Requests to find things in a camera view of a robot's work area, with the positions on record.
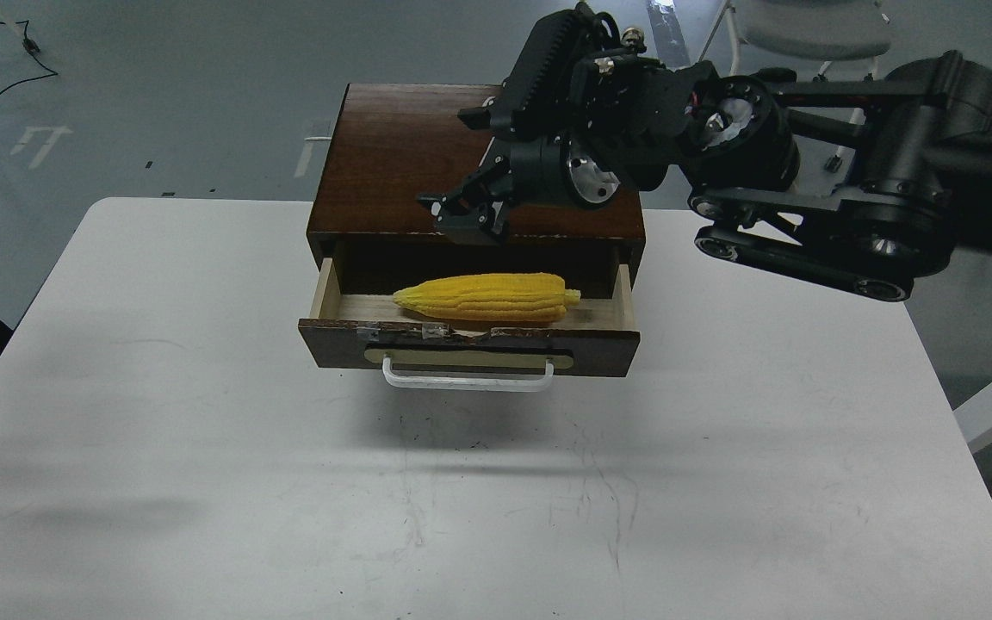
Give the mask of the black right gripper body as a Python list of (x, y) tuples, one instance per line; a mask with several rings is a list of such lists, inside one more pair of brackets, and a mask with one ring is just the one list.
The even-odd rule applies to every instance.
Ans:
[(496, 146), (509, 169), (501, 191), (512, 204), (593, 211), (606, 207), (621, 188), (617, 174), (604, 170), (570, 136), (499, 140)]

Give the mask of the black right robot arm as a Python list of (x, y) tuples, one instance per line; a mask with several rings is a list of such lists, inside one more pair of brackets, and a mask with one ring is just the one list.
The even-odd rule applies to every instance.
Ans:
[(885, 78), (669, 70), (587, 3), (540, 17), (501, 91), (458, 119), (479, 169), (418, 194), (457, 244), (503, 243), (524, 203), (600, 209), (676, 165), (705, 255), (883, 301), (992, 252), (992, 70), (958, 51)]

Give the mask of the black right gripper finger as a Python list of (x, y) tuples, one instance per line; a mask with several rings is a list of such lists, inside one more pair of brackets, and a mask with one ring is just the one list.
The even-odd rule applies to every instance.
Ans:
[(502, 245), (511, 235), (507, 209), (502, 201), (467, 207), (456, 213), (440, 201), (434, 203), (436, 229), (458, 245)]
[(508, 158), (496, 158), (444, 193), (420, 193), (416, 201), (433, 217), (466, 215), (493, 207), (512, 196), (512, 170)]

